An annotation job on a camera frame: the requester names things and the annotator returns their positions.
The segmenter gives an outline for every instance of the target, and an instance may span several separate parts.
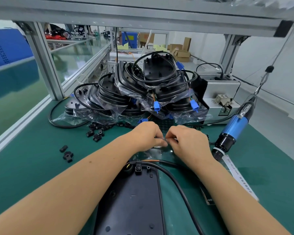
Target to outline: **person's right hand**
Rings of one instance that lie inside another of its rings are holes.
[[[200,131],[183,125],[171,126],[165,138],[174,153],[194,172],[199,167],[205,167],[207,164],[215,162],[208,138]]]

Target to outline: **hand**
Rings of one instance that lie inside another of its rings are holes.
[[[174,153],[194,172],[200,166],[205,167],[207,163],[215,161],[210,151],[208,138],[200,131],[183,125],[172,126],[165,138],[172,146]]]
[[[140,123],[131,132],[127,133],[126,137],[128,137],[127,140],[133,142],[136,152],[143,152],[154,146],[168,146],[168,143],[161,139],[163,134],[159,126],[152,121]]]

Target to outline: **green work mat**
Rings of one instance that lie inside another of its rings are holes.
[[[115,126],[95,143],[85,135],[87,126],[59,129],[50,125],[47,115],[54,105],[55,102],[50,103],[0,152],[0,213],[69,166],[130,130]],[[55,116],[61,111],[63,108],[60,107]],[[167,131],[172,121],[160,123],[161,129]],[[223,127],[204,126],[202,132],[215,141]],[[68,145],[68,151],[74,153],[70,164],[62,159],[63,154],[59,152],[64,145]],[[173,157],[170,148],[161,155],[162,159]],[[294,161],[250,125],[229,155],[260,203],[294,235]],[[166,169],[180,183],[205,234],[228,234],[217,208],[204,201],[198,181],[178,169]],[[160,184],[167,234],[197,234],[174,183],[160,173]],[[94,222],[95,213],[80,234],[92,234]]]

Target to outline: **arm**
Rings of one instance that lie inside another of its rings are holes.
[[[211,154],[207,136],[172,126],[166,138],[174,153],[192,169],[212,196],[231,235],[290,235]]]
[[[159,138],[163,135],[153,122],[143,122],[116,138],[3,212],[0,235],[78,234],[133,154],[167,146]]]

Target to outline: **white label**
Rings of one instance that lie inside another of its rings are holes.
[[[259,201],[258,197],[255,195],[251,187],[248,185],[248,183],[245,181],[243,176],[240,174],[239,170],[234,166],[234,163],[231,161],[230,157],[228,155],[224,155],[222,157],[225,164],[228,166],[228,169],[230,170],[232,176],[235,180],[251,195]]]

